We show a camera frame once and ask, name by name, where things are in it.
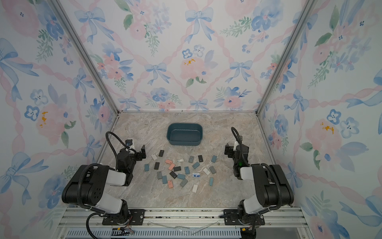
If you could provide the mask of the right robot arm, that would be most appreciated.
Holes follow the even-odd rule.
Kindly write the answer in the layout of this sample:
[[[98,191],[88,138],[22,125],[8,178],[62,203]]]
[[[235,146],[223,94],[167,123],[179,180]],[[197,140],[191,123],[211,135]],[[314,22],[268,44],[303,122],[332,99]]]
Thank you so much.
[[[250,164],[248,152],[249,147],[238,143],[227,144],[224,149],[224,154],[233,159],[234,176],[253,182],[255,188],[254,195],[240,201],[237,209],[225,209],[219,216],[227,226],[263,226],[264,214],[294,202],[294,193],[280,165]]]

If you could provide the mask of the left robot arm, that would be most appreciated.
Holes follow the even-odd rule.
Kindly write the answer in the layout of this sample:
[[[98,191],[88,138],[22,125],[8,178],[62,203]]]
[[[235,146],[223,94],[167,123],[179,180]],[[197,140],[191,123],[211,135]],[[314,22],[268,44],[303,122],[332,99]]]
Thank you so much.
[[[97,213],[104,226],[141,226],[144,209],[129,209],[127,202],[106,193],[106,186],[129,186],[137,161],[146,158],[145,145],[136,152],[123,148],[116,155],[117,167],[92,163],[81,165],[63,190],[62,201]]]

